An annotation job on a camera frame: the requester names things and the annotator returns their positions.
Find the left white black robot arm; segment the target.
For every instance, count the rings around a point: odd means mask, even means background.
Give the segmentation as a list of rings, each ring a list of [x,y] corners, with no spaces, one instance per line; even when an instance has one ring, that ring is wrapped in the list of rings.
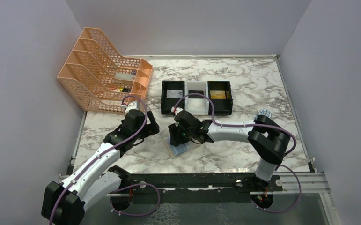
[[[128,189],[127,172],[108,171],[137,140],[159,133],[151,111],[129,110],[121,125],[107,134],[93,156],[61,182],[50,182],[44,191],[41,215],[49,224],[78,225],[85,213],[111,191]]]

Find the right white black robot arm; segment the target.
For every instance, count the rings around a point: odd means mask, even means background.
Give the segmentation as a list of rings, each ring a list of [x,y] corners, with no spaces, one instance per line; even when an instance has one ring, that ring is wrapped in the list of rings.
[[[275,169],[282,163],[293,136],[265,115],[253,122],[224,123],[214,119],[200,121],[190,112],[177,108],[174,123],[168,126],[168,148],[174,156],[191,147],[189,143],[204,144],[219,141],[249,143],[260,156],[252,185],[263,191],[271,184]]]

